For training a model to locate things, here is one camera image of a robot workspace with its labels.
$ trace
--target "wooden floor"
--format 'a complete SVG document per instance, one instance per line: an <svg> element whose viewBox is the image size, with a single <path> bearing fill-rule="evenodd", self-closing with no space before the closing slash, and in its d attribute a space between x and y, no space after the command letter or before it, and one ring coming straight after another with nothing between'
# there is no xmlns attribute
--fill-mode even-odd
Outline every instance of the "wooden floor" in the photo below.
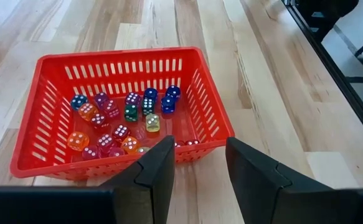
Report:
<svg viewBox="0 0 363 224"><path fill-rule="evenodd" d="M8 172L39 57L179 45L205 53L239 139L331 187L363 187L363 125L277 0L0 0L0 185L103 181ZM225 222L243 223L222 147L177 167L169 223Z"/></svg>

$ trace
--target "green die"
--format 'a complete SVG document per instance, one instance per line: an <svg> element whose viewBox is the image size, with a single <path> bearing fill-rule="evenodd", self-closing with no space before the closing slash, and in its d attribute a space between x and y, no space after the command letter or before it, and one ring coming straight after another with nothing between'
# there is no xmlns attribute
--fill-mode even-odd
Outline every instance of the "green die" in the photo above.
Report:
<svg viewBox="0 0 363 224"><path fill-rule="evenodd" d="M126 105L125 120L126 121L137 121L138 120L138 110L137 110L136 105Z"/></svg>
<svg viewBox="0 0 363 224"><path fill-rule="evenodd" d="M141 109L143 110L143 115L154 113L154 108L155 108L155 101L153 101L152 99L145 98L141 102Z"/></svg>

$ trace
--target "red plastic basket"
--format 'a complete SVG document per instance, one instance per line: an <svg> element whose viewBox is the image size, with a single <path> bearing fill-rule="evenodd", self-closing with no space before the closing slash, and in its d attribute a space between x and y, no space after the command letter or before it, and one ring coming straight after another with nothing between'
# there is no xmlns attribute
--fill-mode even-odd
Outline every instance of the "red plastic basket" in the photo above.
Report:
<svg viewBox="0 0 363 224"><path fill-rule="evenodd" d="M202 52L193 47L149 50L121 50L65 55L47 55L39 59L27 99L10 170L16 177L45 175L58 179L81 180L116 174L141 155L125 155L82 161L67 147L72 131L89 134L90 142L98 135L70 107L75 94L92 99L104 91L118 100L123 110L125 96L140 95L153 87L163 96L169 85L181 89L176 112L162 115L161 130L148 135L139 112L137 123L126 123L123 115L113 127L125 124L143 146L152 147L164 136L176 140L198 139L201 143L176 149L176 162L199 159L214 148L225 145L234 136L230 121L213 83Z"/></svg>

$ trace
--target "dice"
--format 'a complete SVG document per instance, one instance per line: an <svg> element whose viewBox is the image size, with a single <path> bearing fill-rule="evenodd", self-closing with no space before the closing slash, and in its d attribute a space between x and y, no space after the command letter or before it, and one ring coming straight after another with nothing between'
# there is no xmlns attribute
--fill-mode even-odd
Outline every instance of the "dice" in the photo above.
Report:
<svg viewBox="0 0 363 224"><path fill-rule="evenodd" d="M109 126L107 118L101 113L94 114L90 122L95 129L101 129Z"/></svg>
<svg viewBox="0 0 363 224"><path fill-rule="evenodd" d="M104 134L97 140L97 146L104 154L108 154L110 148L114 145L115 145L115 140L109 134Z"/></svg>
<svg viewBox="0 0 363 224"><path fill-rule="evenodd" d="M108 157L118 157L125 154L125 151L120 147L111 147Z"/></svg>
<svg viewBox="0 0 363 224"><path fill-rule="evenodd" d="M129 136L127 137L122 143L121 148L127 153L127 154L137 154L138 148L139 148L139 142L137 139Z"/></svg>
<svg viewBox="0 0 363 224"><path fill-rule="evenodd" d="M180 88L178 88L175 85L169 86L169 88L167 88L166 90L166 96L172 97L176 102L179 100L180 95L181 95Z"/></svg>
<svg viewBox="0 0 363 224"><path fill-rule="evenodd" d="M137 149L137 152L138 152L138 153L145 153L145 152L148 152L150 149L151 149L151 148L149 148L149 147L145 147L145 146L143 146L143 147L139 147L139 148Z"/></svg>
<svg viewBox="0 0 363 224"><path fill-rule="evenodd" d="M126 105L125 106L125 120L126 121L137 121L138 120L138 110L136 105Z"/></svg>
<svg viewBox="0 0 363 224"><path fill-rule="evenodd" d="M183 141L176 141L174 143L174 147L181 147L181 146L185 146L186 144Z"/></svg>
<svg viewBox="0 0 363 224"><path fill-rule="evenodd" d="M105 101L103 104L103 110L109 118L115 118L120 114L119 107L114 100Z"/></svg>
<svg viewBox="0 0 363 224"><path fill-rule="evenodd" d="M159 116L156 114L149 114L145 118L147 132L157 132L161 129L159 124Z"/></svg>
<svg viewBox="0 0 363 224"><path fill-rule="evenodd" d="M87 146L82 152L83 160L98 159L98 148L96 146Z"/></svg>
<svg viewBox="0 0 363 224"><path fill-rule="evenodd" d="M126 105L139 105L141 102L141 97L134 92L129 93L125 98Z"/></svg>
<svg viewBox="0 0 363 224"><path fill-rule="evenodd" d="M125 138L127 138L129 135L130 129L123 125L119 125L112 132L112 137L118 142L123 142L123 140L125 140Z"/></svg>
<svg viewBox="0 0 363 224"><path fill-rule="evenodd" d="M78 111L79 108L87 103L87 96L85 95L75 95L71 100L70 100L70 107L72 107L72 109L74 109L75 111Z"/></svg>
<svg viewBox="0 0 363 224"><path fill-rule="evenodd" d="M148 115L154 113L155 101L152 99L145 98L141 103L141 109L143 110L143 115Z"/></svg>
<svg viewBox="0 0 363 224"><path fill-rule="evenodd" d="M106 100L109 100L109 97L106 93L99 93L94 96L94 102L100 110L102 110L102 106Z"/></svg>
<svg viewBox="0 0 363 224"><path fill-rule="evenodd" d="M84 120L91 121L94 114L98 113L98 109L91 103L85 103L79 108L78 113Z"/></svg>
<svg viewBox="0 0 363 224"><path fill-rule="evenodd" d="M169 114L173 113L176 110L176 102L173 97L165 96L162 98L162 113Z"/></svg>
<svg viewBox="0 0 363 224"><path fill-rule="evenodd" d="M78 131L70 133L67 139L67 144L69 148L82 151L90 143L90 138L85 134Z"/></svg>
<svg viewBox="0 0 363 224"><path fill-rule="evenodd" d="M188 141L186 141L186 145L187 146L191 146L191 145L193 145L193 144L199 144L200 142L198 141L198 140L196 140L196 139L192 139L192 140L188 140Z"/></svg>
<svg viewBox="0 0 363 224"><path fill-rule="evenodd" d="M154 88L147 88L144 91L144 99L151 99L156 102L158 100L158 91Z"/></svg>

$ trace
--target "basket rim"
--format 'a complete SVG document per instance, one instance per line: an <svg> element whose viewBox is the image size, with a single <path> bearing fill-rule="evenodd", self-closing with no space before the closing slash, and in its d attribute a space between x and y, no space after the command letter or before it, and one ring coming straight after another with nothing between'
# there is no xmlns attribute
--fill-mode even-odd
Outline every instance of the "basket rim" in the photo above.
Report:
<svg viewBox="0 0 363 224"><path fill-rule="evenodd" d="M34 102L34 98L37 92L39 80L40 80L40 74L42 70L43 63L50 58L62 58L62 57L83 57L83 56L92 56L92 55L113 55L113 54L123 54L123 53L136 53L136 52L157 52L157 51L169 51L169 50L193 50L198 53L198 56L201 60L202 68L205 71L205 76L207 77L209 81L209 85L211 89L213 89L214 98L219 106L221 117L225 123L225 127L227 129L228 138L234 137L235 133L232 128L231 122L227 116L227 113L225 111L224 105L222 103L222 100L220 99L219 92L217 91L217 88L215 87L215 83L213 81L212 75L210 74L210 70L207 66L207 63L205 61L205 57L202 53L202 51L198 47L164 47L164 48L155 48L155 49L133 49L133 50L109 50L109 51L102 51L102 52L81 52L81 53L69 53L69 54L49 54L42 56L40 59L38 59L35 67L34 76L32 79L31 88L29 91L29 96L27 97L27 103L25 107L24 114L22 116L21 121L21 127L19 128L18 137L16 141L16 145L14 147L14 152L11 157L11 163L10 163L10 171L13 174L14 177L18 178L24 178L24 177L32 177L37 175L49 175L53 173L58 172L66 172L69 169L85 169L88 167L93 166L102 166L102 165L108 165L113 164L115 162L125 162L125 161L135 161L138 158L141 157L141 155L129 155L127 157L108 157L108 158L102 158L102 159L95 159L90 161L80 161L80 162L71 162L68 164L59 164L56 166L47 166L47 167L39 167L39 168L33 168L33 169L26 169L22 170L18 168L18 161L19 156L21 155L22 145L24 144L25 138L24 135L27 131L27 127L30 122L30 116L32 113L32 106ZM216 148L220 146L224 146L226 143L226 139L211 141L211 142L205 142L200 143L198 145L192 145L192 146L181 146L177 148L176 153L181 152L189 152L189 151L196 151L196 150L204 150L204 149L210 149L210 148Z"/></svg>

